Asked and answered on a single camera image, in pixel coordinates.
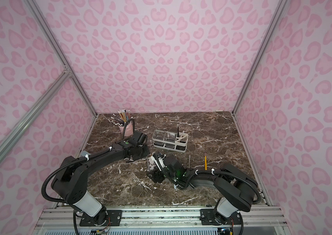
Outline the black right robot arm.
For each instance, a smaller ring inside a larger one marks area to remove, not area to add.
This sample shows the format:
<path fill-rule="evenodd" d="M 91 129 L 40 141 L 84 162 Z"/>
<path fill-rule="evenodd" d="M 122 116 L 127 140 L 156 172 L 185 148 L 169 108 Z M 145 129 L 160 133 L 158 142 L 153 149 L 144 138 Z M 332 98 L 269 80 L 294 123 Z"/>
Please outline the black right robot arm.
<path fill-rule="evenodd" d="M 221 224 L 232 214 L 249 212 L 252 205 L 262 201 L 258 183 L 232 164 L 225 164 L 218 170 L 185 168 L 178 159 L 159 152 L 149 157 L 147 163 L 147 176 L 154 183 L 162 183 L 167 179 L 176 190 L 198 187 L 218 190 L 222 198 L 214 208 L 214 215 Z"/>

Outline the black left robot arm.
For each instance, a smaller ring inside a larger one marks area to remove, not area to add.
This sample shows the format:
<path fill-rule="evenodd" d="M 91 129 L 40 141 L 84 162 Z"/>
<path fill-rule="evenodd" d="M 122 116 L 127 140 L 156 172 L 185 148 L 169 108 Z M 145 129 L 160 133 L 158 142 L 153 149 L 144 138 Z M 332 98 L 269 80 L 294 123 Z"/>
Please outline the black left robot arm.
<path fill-rule="evenodd" d="M 132 124 L 133 134 L 115 142 L 107 149 L 95 154 L 64 159 L 61 166 L 52 172 L 41 187 L 44 199 L 51 202 L 66 203 L 96 224 L 102 224 L 107 217 L 106 208 L 87 190 L 88 178 L 107 165 L 127 159 L 128 163 L 144 159 L 150 154 L 147 135 L 135 130 L 135 120 L 129 119 L 123 131 Z"/>

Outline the cream toothbrush holder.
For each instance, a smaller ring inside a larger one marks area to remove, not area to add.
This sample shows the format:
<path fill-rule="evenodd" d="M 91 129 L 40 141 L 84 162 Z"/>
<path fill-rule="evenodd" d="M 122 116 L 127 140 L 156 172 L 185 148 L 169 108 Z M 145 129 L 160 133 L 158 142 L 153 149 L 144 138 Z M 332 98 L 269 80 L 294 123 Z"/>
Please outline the cream toothbrush holder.
<path fill-rule="evenodd" d="M 188 134 L 182 138 L 176 137 L 176 132 L 164 130 L 155 130 L 152 135 L 152 141 L 156 148 L 185 153 L 188 143 Z"/>

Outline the yellow toothbrush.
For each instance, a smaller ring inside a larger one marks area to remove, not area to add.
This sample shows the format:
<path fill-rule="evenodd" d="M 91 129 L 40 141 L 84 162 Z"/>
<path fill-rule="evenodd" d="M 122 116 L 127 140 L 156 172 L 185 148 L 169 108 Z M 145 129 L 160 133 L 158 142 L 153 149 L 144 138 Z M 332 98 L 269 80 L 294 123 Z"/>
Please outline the yellow toothbrush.
<path fill-rule="evenodd" d="M 208 170 L 208 162 L 207 162 L 207 156 L 204 156 L 204 170 Z"/>

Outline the pink metal pencil bucket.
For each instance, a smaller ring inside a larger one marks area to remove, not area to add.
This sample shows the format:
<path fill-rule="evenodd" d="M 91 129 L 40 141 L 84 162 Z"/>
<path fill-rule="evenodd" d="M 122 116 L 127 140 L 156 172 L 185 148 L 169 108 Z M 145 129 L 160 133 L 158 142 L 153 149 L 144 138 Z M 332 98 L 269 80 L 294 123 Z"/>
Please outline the pink metal pencil bucket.
<path fill-rule="evenodd" d="M 119 130 L 121 133 L 123 133 L 123 130 L 124 130 L 124 126 L 119 126 Z M 126 129 L 125 129 L 125 132 L 124 132 L 124 137 L 129 137 L 133 135 L 133 123 L 130 122 L 127 126 L 126 126 Z"/>

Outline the bundle of coloured pencils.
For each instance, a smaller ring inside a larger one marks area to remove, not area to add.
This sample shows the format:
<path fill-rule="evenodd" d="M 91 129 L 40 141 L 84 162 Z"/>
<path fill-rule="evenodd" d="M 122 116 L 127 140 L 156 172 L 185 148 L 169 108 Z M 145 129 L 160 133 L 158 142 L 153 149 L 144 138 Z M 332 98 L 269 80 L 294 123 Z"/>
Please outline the bundle of coloured pencils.
<path fill-rule="evenodd" d="M 111 121 L 118 126 L 124 126 L 124 124 L 130 119 L 130 111 L 121 109 L 118 110 L 117 114 L 111 114 Z"/>

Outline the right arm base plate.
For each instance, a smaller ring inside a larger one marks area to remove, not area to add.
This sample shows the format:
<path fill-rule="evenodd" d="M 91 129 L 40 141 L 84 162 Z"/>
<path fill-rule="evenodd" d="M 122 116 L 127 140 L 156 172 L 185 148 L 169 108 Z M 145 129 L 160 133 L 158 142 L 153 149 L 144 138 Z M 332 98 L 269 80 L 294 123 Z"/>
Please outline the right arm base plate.
<path fill-rule="evenodd" d="M 237 211 L 230 216 L 218 213 L 214 208 L 200 209 L 200 221 L 202 225 L 241 225 L 241 217 Z"/>

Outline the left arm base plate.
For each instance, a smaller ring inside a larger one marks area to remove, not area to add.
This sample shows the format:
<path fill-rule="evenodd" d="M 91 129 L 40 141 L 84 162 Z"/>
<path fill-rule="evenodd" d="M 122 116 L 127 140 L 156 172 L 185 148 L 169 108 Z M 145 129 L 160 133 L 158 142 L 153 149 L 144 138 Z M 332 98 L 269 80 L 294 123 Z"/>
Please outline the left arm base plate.
<path fill-rule="evenodd" d="M 91 217 L 87 213 L 82 213 L 80 227 L 102 227 L 102 226 L 119 226 L 122 220 L 122 210 L 102 209 L 96 216 Z"/>

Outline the aluminium front rail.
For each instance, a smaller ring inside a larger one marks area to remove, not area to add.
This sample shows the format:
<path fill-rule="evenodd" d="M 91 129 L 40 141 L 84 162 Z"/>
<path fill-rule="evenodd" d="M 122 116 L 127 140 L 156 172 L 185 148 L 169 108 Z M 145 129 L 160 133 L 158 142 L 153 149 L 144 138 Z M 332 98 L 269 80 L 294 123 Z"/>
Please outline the aluminium front rail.
<path fill-rule="evenodd" d="M 213 226 L 214 207 L 208 205 L 191 206 L 124 206 L 107 207 L 107 213 L 112 223 L 112 228 L 186 228 Z M 235 212 L 233 214 L 234 225 L 239 228 L 272 227 L 278 235 L 289 235 L 285 217 L 279 207 L 267 205 L 255 205 L 249 212 Z M 35 229 L 72 229 L 73 209 L 70 207 L 58 207 L 45 209 L 36 223 Z"/>

